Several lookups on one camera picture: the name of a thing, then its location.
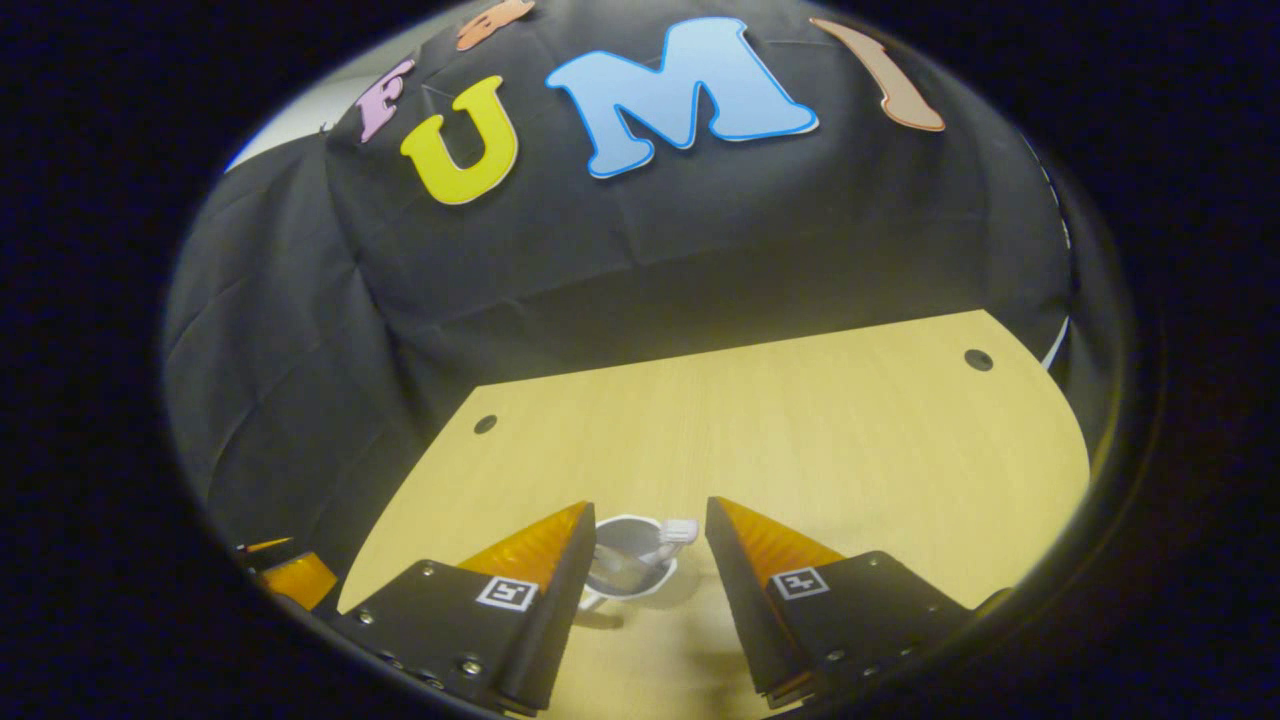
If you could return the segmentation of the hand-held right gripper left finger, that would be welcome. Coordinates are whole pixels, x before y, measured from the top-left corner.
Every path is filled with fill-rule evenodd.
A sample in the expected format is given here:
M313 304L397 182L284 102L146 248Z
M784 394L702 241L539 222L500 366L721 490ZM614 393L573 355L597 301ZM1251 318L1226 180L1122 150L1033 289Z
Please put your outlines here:
M535 715L550 703L595 546L594 505L572 503L462 562L403 566L333 626L421 685Z

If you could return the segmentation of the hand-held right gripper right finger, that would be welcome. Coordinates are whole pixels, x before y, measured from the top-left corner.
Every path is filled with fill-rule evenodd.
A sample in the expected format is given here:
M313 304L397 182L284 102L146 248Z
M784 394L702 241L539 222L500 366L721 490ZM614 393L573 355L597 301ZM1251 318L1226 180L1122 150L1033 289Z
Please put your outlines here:
M724 497L707 501L705 537L772 708L863 694L973 618L890 553L840 553Z

